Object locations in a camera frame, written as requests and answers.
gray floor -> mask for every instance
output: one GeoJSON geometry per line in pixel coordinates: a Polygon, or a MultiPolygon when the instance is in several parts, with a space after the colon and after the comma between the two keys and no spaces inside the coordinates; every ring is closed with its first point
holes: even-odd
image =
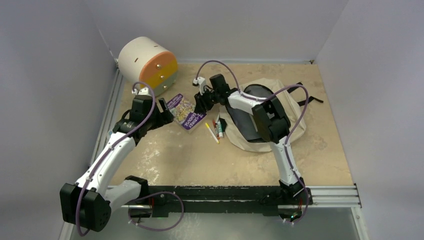
{"type": "MultiPolygon", "coordinates": [[[[112,214],[106,228],[81,238],[75,231],[72,240],[359,240],[350,208],[310,208],[295,226],[286,225],[279,217],[261,214],[187,213],[181,223],[165,232],[153,232],[128,224],[128,209],[112,214]]],[[[154,228],[173,225],[179,217],[148,218],[143,224],[154,228]]]]}

yellow marker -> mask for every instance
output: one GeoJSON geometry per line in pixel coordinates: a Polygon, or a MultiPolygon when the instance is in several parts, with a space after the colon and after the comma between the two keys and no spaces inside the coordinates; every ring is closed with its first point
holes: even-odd
{"type": "Polygon", "coordinates": [[[207,129],[209,129],[210,134],[212,135],[213,139],[215,139],[215,142],[217,144],[220,144],[220,141],[217,139],[217,136],[215,136],[215,133],[212,131],[212,129],[209,127],[209,124],[206,122],[205,123],[207,129]]]}

purple book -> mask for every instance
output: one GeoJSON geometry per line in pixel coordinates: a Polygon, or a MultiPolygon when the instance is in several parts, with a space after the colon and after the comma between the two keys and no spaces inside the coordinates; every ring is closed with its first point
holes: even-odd
{"type": "Polygon", "coordinates": [[[206,114],[195,113],[196,106],[181,93],[174,96],[166,105],[174,116],[174,120],[188,131],[199,125],[198,123],[206,116],[206,114]]]}

table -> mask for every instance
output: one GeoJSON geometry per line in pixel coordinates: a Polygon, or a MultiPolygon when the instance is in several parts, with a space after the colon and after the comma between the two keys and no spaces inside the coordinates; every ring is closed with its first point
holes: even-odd
{"type": "MultiPolygon", "coordinates": [[[[169,101],[181,93],[195,103],[198,89],[192,86],[192,81],[199,66],[179,64],[175,84],[159,98],[169,101]]],[[[353,184],[317,65],[229,64],[229,67],[241,84],[261,78],[278,79],[284,85],[302,82],[311,96],[324,100],[308,105],[306,132],[291,144],[297,167],[309,186],[353,184]]],[[[200,76],[209,79],[218,73],[225,76],[230,88],[236,86],[229,71],[218,64],[207,64],[200,76]]],[[[305,99],[300,89],[291,94],[297,101],[305,99]]],[[[131,84],[127,82],[119,116],[131,108],[133,98],[131,84]]],[[[218,112],[219,105],[215,105],[205,120],[212,123],[218,112]]],[[[176,122],[149,131],[123,161],[111,184],[118,185],[129,175],[147,179],[150,185],[260,186],[278,185],[279,179],[272,152],[244,151],[232,145],[227,137],[216,144],[204,124],[188,133],[176,122]]]]}

cable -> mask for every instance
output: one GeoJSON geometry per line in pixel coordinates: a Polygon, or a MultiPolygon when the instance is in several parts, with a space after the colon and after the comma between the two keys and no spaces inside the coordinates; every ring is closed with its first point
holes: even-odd
{"type": "Polygon", "coordinates": [[[85,180],[85,183],[81,189],[81,192],[79,193],[79,197],[78,197],[78,202],[76,203],[76,213],[75,213],[75,225],[76,225],[76,230],[78,232],[78,234],[81,237],[84,237],[85,235],[87,235],[89,233],[89,229],[87,229],[87,231],[83,232],[81,230],[81,222],[80,222],[80,209],[81,209],[81,202],[83,200],[83,195],[84,192],[87,188],[87,186],[89,185],[91,179],[93,178],[94,174],[96,173],[97,169],[100,167],[100,165],[102,164],[102,162],[105,160],[105,158],[113,151],[113,149],[115,149],[115,147],[125,138],[127,138],[129,135],[133,134],[135,131],[137,131],[141,126],[143,126],[143,124],[145,124],[147,122],[147,120],[150,118],[150,116],[153,113],[153,110],[155,110],[155,105],[156,105],[156,98],[155,98],[155,94],[153,92],[153,89],[145,82],[142,81],[138,81],[135,82],[132,85],[132,89],[135,89],[135,86],[137,84],[141,84],[144,85],[148,88],[148,90],[151,93],[151,98],[152,98],[152,104],[151,104],[151,108],[150,111],[148,112],[147,116],[143,119],[143,121],[141,121],[141,123],[139,125],[137,125],[133,130],[129,131],[127,134],[125,134],[124,136],[122,136],[121,138],[119,138],[117,141],[115,141],[111,147],[107,148],[107,150],[104,152],[104,154],[99,158],[99,160],[97,161],[96,165],[93,167],[92,171],[90,172],[90,174],[88,175],[87,179],[85,180]]]}
{"type": "Polygon", "coordinates": [[[285,91],[285,90],[288,90],[288,89],[291,89],[291,88],[294,88],[294,87],[298,87],[298,88],[302,88],[303,90],[304,90],[304,92],[305,92],[305,95],[306,95],[306,101],[305,101],[305,105],[303,106],[303,110],[302,110],[302,112],[300,113],[300,116],[299,116],[299,118],[297,119],[297,121],[296,121],[296,123],[294,124],[294,126],[293,126],[293,128],[291,129],[291,131],[288,133],[288,135],[287,135],[287,137],[285,138],[285,141],[284,141],[284,151],[285,151],[285,156],[287,157],[287,161],[288,161],[288,164],[290,165],[290,170],[293,172],[293,174],[294,174],[294,176],[296,177],[296,179],[297,179],[297,181],[300,183],[300,185],[303,187],[303,190],[304,190],[304,192],[305,192],[305,194],[306,194],[306,197],[307,197],[307,199],[306,199],[306,201],[305,201],[305,209],[304,209],[304,212],[303,212],[303,214],[297,219],[297,221],[296,221],[296,223],[298,223],[303,217],[304,217],[304,215],[306,214],[306,212],[307,212],[307,210],[308,210],[308,205],[309,205],[309,193],[308,193],[308,190],[307,190],[307,188],[306,188],[306,186],[305,186],[305,184],[301,181],[301,178],[298,176],[298,174],[296,173],[296,171],[294,170],[294,166],[293,166],[293,163],[292,163],[292,160],[290,159],[290,155],[289,155],[289,152],[288,152],[288,150],[287,150],[287,144],[288,144],[288,142],[289,142],[289,139],[290,139],[290,136],[293,134],[293,132],[295,131],[295,129],[298,127],[298,125],[299,125],[299,123],[301,122],[301,120],[302,120],[302,118],[304,117],[304,115],[305,115],[305,112],[306,112],[306,108],[307,108],[307,106],[308,106],[308,99],[309,99],[309,93],[308,93],[308,90],[306,89],[306,87],[305,86],[303,86],[303,85],[300,85],[300,84],[293,84],[293,85],[288,85],[288,86],[285,86],[285,87],[283,87],[283,88],[281,88],[280,90],[278,90],[278,91],[276,91],[275,93],[273,93],[271,96],[269,96],[269,97],[267,97],[267,98],[255,98],[255,97],[250,97],[250,96],[246,96],[246,95],[244,95],[243,94],[243,92],[241,91],[241,89],[240,89],[240,87],[239,87],[239,82],[237,81],[237,78],[236,78],[236,75],[233,73],[233,71],[230,69],[230,67],[228,67],[225,63],[223,63],[222,61],[218,61],[218,60],[209,60],[209,61],[205,61],[201,66],[200,66],[200,68],[199,68],[199,70],[197,71],[197,74],[196,74],[196,77],[195,77],[195,79],[197,79],[198,77],[199,77],[199,74],[200,74],[200,71],[202,70],[202,68],[206,65],[206,64],[208,64],[208,63],[218,63],[218,64],[221,64],[221,65],[223,65],[224,67],[226,67],[226,69],[228,69],[228,71],[231,73],[231,75],[232,75],[232,77],[234,78],[234,80],[235,80],[235,85],[237,86],[237,89],[238,89],[238,92],[240,93],[240,95],[242,96],[242,97],[244,97],[244,98],[246,98],[246,99],[250,99],[250,100],[255,100],[255,101],[260,101],[260,102],[266,102],[266,101],[268,101],[268,100],[270,100],[271,98],[273,98],[273,97],[275,97],[277,94],[279,94],[279,93],[281,93],[282,91],[285,91]]]}
{"type": "Polygon", "coordinates": [[[183,204],[183,200],[181,200],[181,198],[178,195],[176,195],[175,193],[170,192],[170,191],[160,191],[160,192],[156,192],[156,193],[153,193],[153,194],[150,194],[150,195],[147,195],[147,196],[138,198],[135,201],[141,201],[141,200],[144,200],[144,199],[147,199],[147,198],[151,198],[151,197],[154,197],[154,196],[157,196],[157,195],[161,195],[161,194],[172,195],[172,196],[176,197],[178,199],[179,203],[181,204],[181,215],[179,216],[178,221],[176,221],[176,223],[174,225],[169,226],[169,227],[166,227],[166,228],[153,228],[153,227],[143,226],[143,225],[138,224],[137,222],[135,222],[134,220],[131,219],[130,210],[128,210],[128,218],[129,218],[129,222],[128,223],[132,223],[132,224],[134,224],[137,227],[140,227],[140,228],[146,229],[146,230],[150,230],[150,231],[154,231],[154,232],[163,232],[163,231],[167,231],[167,230],[170,230],[170,229],[175,228],[181,222],[181,220],[184,217],[184,204],[183,204]]]}

